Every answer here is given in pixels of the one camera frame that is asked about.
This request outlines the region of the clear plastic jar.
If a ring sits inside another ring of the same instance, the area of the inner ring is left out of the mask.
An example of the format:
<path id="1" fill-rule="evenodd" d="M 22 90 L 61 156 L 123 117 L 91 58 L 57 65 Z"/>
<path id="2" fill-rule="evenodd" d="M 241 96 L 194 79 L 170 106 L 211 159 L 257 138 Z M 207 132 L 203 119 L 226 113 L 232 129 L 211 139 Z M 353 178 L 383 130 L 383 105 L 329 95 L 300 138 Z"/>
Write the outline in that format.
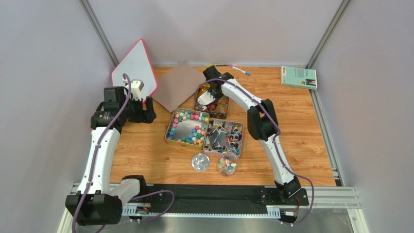
<path id="1" fill-rule="evenodd" d="M 237 166 L 238 158 L 230 152 L 222 153 L 218 157 L 217 170 L 222 176 L 232 176 L 236 172 Z"/>

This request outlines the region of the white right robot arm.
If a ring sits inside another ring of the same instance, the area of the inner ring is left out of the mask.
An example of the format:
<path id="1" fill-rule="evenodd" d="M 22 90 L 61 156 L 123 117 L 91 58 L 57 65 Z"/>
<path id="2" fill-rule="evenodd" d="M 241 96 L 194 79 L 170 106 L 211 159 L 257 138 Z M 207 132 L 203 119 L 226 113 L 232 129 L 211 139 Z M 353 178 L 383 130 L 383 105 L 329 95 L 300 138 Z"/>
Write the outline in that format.
<path id="1" fill-rule="evenodd" d="M 207 106 L 226 96 L 238 104 L 247 114 L 250 136 L 261 144 L 270 161 L 280 198 L 293 197 L 301 189 L 301 184 L 291 170 L 281 146 L 281 130 L 272 101 L 254 96 L 230 73 L 221 74 L 215 66 L 206 68 L 203 75 L 210 88 L 198 97 L 196 103 Z"/>

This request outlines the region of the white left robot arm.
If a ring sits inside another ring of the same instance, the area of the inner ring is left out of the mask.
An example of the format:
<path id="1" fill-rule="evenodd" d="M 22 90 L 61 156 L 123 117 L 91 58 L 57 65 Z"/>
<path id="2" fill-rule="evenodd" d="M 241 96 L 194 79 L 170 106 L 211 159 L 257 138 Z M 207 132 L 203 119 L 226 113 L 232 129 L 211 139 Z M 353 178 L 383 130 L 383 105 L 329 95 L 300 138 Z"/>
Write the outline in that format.
<path id="1" fill-rule="evenodd" d="M 118 224 L 124 205 L 144 193 L 141 175 L 125 176 L 117 187 L 110 188 L 110 170 L 126 122 L 150 124 L 155 118 L 152 97 L 138 99 L 121 86 L 104 89 L 104 100 L 90 121 L 91 148 L 83 178 L 76 193 L 65 201 L 75 225 Z"/>

